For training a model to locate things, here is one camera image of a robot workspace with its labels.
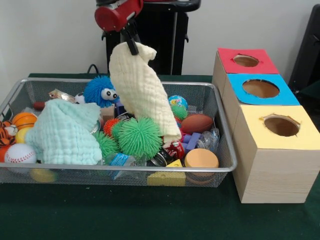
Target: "red box lid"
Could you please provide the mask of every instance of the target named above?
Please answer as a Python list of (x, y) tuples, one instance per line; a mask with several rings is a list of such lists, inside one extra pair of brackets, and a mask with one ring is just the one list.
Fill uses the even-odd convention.
[(227, 74), (279, 74), (264, 49), (218, 48)]

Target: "white wall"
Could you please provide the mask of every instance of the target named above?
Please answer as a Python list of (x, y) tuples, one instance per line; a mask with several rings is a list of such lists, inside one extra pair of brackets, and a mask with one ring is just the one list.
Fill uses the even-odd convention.
[(212, 75), (218, 47), (266, 49), (289, 81), (312, 7), (319, 0), (202, 0), (189, 13), (184, 74)]
[(0, 102), (29, 73), (107, 71), (95, 0), (0, 0)]
[[(189, 14), (183, 73), (211, 75), (215, 51), (266, 49), (288, 80), (318, 0), (202, 0)], [(0, 102), (29, 73), (105, 72), (95, 0), (0, 0)]]

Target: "mint green muslin cloth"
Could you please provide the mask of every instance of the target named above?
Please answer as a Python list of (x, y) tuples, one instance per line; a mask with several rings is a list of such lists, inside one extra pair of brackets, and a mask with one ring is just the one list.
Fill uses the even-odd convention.
[(95, 103), (47, 101), (25, 143), (43, 164), (96, 165), (102, 153), (90, 132), (99, 116), (100, 107)]

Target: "metal basket rim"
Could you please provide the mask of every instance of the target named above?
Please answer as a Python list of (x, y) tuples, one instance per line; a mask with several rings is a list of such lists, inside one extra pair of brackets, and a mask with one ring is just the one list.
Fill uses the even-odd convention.
[[(18, 80), (10, 90), (2, 104), (0, 105), (0, 113), (2, 113), (15, 95), (19, 87), (27, 82), (66, 82), (66, 83), (87, 83), (91, 79), (78, 78), (41, 78), (27, 77)], [(158, 166), (103, 166), (103, 165), (66, 165), (66, 164), (38, 164), (38, 163), (0, 163), (0, 168), (29, 168), (29, 169), (68, 169), (68, 170), (104, 170), (104, 171), (144, 171), (144, 172), (205, 172), (205, 173), (225, 173), (232, 172), (238, 165), (233, 141), (227, 124), (226, 114), (220, 98), (218, 89), (212, 83), (207, 82), (178, 82), (178, 81), (162, 81), (163, 85), (189, 85), (204, 86), (213, 89), (215, 100), (218, 106), (218, 114), (221, 119), (222, 128), (226, 138), (227, 147), (230, 153), (232, 165), (230, 167), (158, 167)]]

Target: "tiger plush toy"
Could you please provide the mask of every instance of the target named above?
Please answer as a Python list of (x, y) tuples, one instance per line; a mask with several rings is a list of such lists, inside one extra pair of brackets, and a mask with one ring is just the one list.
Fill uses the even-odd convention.
[(10, 121), (0, 121), (0, 148), (13, 145), (16, 143), (15, 135), (18, 129), (15, 125), (12, 125)]

